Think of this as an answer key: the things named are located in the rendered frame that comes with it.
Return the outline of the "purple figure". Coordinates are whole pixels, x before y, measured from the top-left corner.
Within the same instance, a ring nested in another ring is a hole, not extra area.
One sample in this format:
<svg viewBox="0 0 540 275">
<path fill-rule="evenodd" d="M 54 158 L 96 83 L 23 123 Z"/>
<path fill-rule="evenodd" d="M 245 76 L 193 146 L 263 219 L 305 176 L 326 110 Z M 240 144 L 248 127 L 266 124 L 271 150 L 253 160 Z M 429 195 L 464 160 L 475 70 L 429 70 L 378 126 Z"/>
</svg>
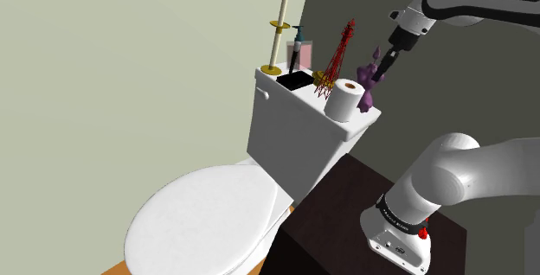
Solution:
<svg viewBox="0 0 540 275">
<path fill-rule="evenodd" d="M 364 94 L 357 105 L 360 112 L 367 112 L 373 106 L 373 99 L 370 90 L 376 85 L 376 81 L 372 80 L 372 77 L 378 69 L 376 61 L 380 58 L 380 56 L 381 49 L 376 47 L 376 50 L 372 55 L 373 61 L 367 66 L 361 66 L 357 69 L 357 83 L 364 88 Z"/>
</svg>

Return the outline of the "white toilet paper roll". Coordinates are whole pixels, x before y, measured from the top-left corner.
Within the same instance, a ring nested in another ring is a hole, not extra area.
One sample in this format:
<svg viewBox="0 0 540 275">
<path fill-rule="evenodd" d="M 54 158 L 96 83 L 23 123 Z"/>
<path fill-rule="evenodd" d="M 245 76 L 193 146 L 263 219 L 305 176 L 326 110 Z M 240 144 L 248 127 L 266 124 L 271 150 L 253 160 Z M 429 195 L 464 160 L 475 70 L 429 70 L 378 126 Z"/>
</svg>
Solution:
<svg viewBox="0 0 540 275">
<path fill-rule="evenodd" d="M 325 103 L 325 115 L 340 123 L 348 122 L 364 93 L 365 89 L 353 80 L 336 80 Z"/>
</svg>

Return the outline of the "pink translucent box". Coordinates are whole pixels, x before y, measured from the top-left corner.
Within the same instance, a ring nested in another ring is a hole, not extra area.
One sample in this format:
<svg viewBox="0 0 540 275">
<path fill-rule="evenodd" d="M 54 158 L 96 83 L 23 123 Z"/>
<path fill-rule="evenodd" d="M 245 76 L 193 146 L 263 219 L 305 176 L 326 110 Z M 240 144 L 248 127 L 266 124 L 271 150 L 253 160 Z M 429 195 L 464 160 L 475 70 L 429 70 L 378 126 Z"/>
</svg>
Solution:
<svg viewBox="0 0 540 275">
<path fill-rule="evenodd" d="M 287 43 L 287 69 L 290 69 L 293 59 L 295 42 L 289 41 Z M 300 45 L 299 52 L 296 55 L 294 61 L 294 70 L 310 69 L 312 65 L 312 41 L 304 41 Z"/>
</svg>

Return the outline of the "teal and black pump bottle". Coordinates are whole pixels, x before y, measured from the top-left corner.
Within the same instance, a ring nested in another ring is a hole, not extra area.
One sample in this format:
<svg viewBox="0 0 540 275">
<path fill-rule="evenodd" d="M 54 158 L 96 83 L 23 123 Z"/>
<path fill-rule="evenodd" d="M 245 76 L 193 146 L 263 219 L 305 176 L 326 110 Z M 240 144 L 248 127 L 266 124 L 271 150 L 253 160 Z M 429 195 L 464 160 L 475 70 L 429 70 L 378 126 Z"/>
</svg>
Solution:
<svg viewBox="0 0 540 275">
<path fill-rule="evenodd" d="M 293 45 L 292 45 L 292 53 L 289 63 L 289 71 L 288 73 L 291 74 L 295 68 L 296 61 L 299 56 L 299 52 L 301 50 L 302 43 L 304 41 L 304 36 L 302 34 L 302 25 L 296 25 L 294 28 L 297 30 L 297 34 L 294 38 Z"/>
</svg>

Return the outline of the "black flat tablet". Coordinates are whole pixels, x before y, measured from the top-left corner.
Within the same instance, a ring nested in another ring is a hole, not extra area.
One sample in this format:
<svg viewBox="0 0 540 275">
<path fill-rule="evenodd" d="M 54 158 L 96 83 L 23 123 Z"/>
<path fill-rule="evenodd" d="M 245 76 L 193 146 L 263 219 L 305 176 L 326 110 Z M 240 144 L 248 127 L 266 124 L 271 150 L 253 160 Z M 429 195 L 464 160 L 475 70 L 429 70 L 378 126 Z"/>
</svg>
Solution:
<svg viewBox="0 0 540 275">
<path fill-rule="evenodd" d="M 314 78 L 304 71 L 294 71 L 290 74 L 282 74 L 278 76 L 276 81 L 288 90 L 294 91 L 304 86 L 311 85 Z"/>
</svg>

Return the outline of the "cream candle on gold holder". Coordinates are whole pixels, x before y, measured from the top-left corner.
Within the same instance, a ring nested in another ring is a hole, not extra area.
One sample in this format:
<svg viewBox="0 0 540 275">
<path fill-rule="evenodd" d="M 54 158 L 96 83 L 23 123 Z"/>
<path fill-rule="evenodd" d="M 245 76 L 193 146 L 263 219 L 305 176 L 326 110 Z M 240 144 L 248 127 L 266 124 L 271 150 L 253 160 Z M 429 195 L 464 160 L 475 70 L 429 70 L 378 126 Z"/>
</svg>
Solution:
<svg viewBox="0 0 540 275">
<path fill-rule="evenodd" d="M 261 67 L 261 71 L 269 75 L 279 75 L 281 70 L 276 66 L 277 55 L 280 47 L 280 37 L 283 29 L 288 29 L 288 26 L 285 24 L 286 9 L 288 5 L 288 0 L 281 0 L 280 2 L 280 11 L 279 16 L 276 21 L 271 21 L 270 23 L 275 27 L 273 46 L 270 56 L 270 61 L 268 65 Z"/>
</svg>

